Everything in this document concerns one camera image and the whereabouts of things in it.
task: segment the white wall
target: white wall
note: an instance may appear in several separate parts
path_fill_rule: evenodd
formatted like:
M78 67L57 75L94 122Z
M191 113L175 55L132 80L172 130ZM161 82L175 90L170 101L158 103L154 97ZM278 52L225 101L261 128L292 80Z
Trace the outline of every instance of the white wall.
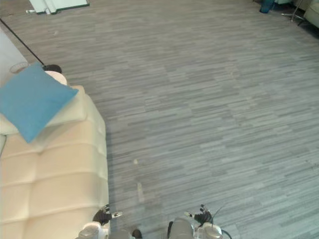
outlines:
M12 76L11 66L27 60L0 28L0 86Z

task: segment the carpet floor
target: carpet floor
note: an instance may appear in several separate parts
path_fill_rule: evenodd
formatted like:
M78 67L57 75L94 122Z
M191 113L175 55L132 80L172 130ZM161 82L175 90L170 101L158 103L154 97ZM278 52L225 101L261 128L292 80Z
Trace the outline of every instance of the carpet floor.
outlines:
M1 16L107 126L112 229L224 205L234 239L319 238L319 32L251 0L91 0ZM26 58L35 59L12 36Z

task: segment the sofa cushion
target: sofa cushion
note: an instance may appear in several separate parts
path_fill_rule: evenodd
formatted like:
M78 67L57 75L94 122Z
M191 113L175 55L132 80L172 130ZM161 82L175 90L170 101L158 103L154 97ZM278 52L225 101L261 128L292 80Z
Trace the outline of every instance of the sofa cushion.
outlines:
M319 2L313 2L305 12L304 18L319 27Z
M82 86L72 86L79 92L52 120L46 125L54 126L63 123L69 123L74 121L84 120L87 116L87 110L85 108L85 91ZM8 135L18 133L18 129L8 121L4 115L0 114L0 134Z
M2 236L76 238L108 203L104 121L85 96L83 121L46 127L31 143L6 136L0 157Z
M35 63L0 88L0 112L31 142L77 92Z

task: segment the chair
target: chair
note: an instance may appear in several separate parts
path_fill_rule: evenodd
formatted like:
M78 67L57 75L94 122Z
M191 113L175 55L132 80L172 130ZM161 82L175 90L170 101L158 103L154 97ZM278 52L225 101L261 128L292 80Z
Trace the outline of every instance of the chair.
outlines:
M319 27L319 0L313 0L307 8L304 18L312 25Z

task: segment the black wire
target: black wire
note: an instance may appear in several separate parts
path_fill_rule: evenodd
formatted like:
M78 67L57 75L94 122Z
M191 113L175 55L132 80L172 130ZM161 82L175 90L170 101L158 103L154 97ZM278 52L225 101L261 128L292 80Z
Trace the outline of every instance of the black wire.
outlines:
M18 37L17 34L15 34L15 32L0 18L0 22L5 25L6 28L8 28L8 30L26 47L26 49L29 50L29 52L32 53L32 55L44 66L44 63L36 56L36 54L31 51L31 49Z
M230 235L227 231L225 231L225 230L222 229L221 232L222 232L222 233L225 233L226 235L228 235L228 237L229 237L230 239L233 239L233 238L231 238L231 235Z

